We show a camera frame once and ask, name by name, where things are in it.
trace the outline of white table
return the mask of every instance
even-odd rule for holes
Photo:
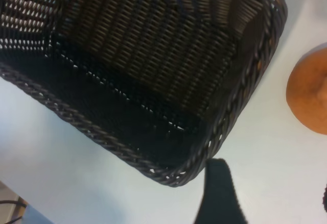
[[[327,0],[286,0],[289,20],[255,94],[216,157],[230,165],[250,224],[327,223],[327,136],[285,101],[288,76],[327,42]],[[54,223],[192,224],[203,172],[169,188],[96,145],[0,79],[0,180]]]

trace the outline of basket rim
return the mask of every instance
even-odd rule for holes
[[[219,109],[216,108],[217,112],[212,123],[209,123],[206,137],[193,148],[189,158],[182,165],[173,169],[163,168],[147,160],[142,156],[142,153],[136,152],[128,145],[119,142],[115,137],[102,130],[101,127],[93,124],[79,111],[56,98],[50,91],[1,61],[0,77],[15,84],[26,94],[55,112],[61,119],[73,125],[95,143],[109,150],[145,176],[163,185],[182,186],[195,178],[205,167],[206,160],[212,158],[220,149],[241,111],[249,101],[277,48],[287,19],[285,0],[260,1],[264,5],[265,18],[262,39],[256,44],[246,67],[243,68],[237,85],[223,102],[223,106],[220,106]]]

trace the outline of black cable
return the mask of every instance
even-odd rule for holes
[[[24,208],[26,208],[26,204],[20,202],[20,201],[15,201],[15,200],[0,200],[0,205],[2,204],[14,204],[14,205],[19,205]]]
[[[4,204],[13,204],[13,205],[18,205],[18,206],[22,206],[24,208],[26,208],[26,204],[20,202],[20,201],[15,201],[15,200],[0,200],[0,205],[4,205]],[[17,217],[16,219],[13,219],[9,222],[6,222],[5,224],[12,224],[18,220],[22,219],[22,216]]]
[[[9,222],[6,222],[5,224],[12,224],[12,223],[14,223],[14,222],[16,222],[16,221],[18,221],[18,220],[20,220],[20,219],[22,219],[22,216],[17,217],[16,219],[13,219],[13,220],[11,220],[11,221],[9,221]]]

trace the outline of dark object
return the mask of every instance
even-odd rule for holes
[[[206,163],[202,204],[195,224],[247,224],[223,159]]]
[[[322,204],[323,204],[325,211],[327,212],[327,187],[325,188],[325,193],[323,195]]]
[[[213,157],[266,70],[284,0],[0,0],[0,76],[169,186]]]
[[[13,204],[13,205],[18,205],[18,206],[22,206],[22,207],[26,208],[26,204],[24,204],[20,201],[15,201],[15,200],[1,200],[0,205],[4,205],[4,204]],[[22,216],[19,216],[13,220],[10,220],[9,222],[6,222],[5,224],[15,223],[16,221],[20,220],[21,218],[22,218]]]

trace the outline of black object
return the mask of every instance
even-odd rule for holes
[[[1,200],[0,205],[3,205],[3,204],[13,204],[13,205],[18,205],[18,206],[22,206],[22,207],[26,208],[26,204],[24,204],[20,201],[15,201],[15,200]],[[9,222],[6,222],[5,224],[12,224],[20,219],[22,219],[22,216],[19,216],[13,220],[10,220]]]
[[[323,204],[325,211],[327,212],[327,187],[325,188],[325,193],[323,195],[322,204]]]
[[[0,76],[144,175],[196,177],[266,70],[284,0],[0,0]]]
[[[247,224],[229,167],[223,159],[206,163],[202,204],[195,224]]]

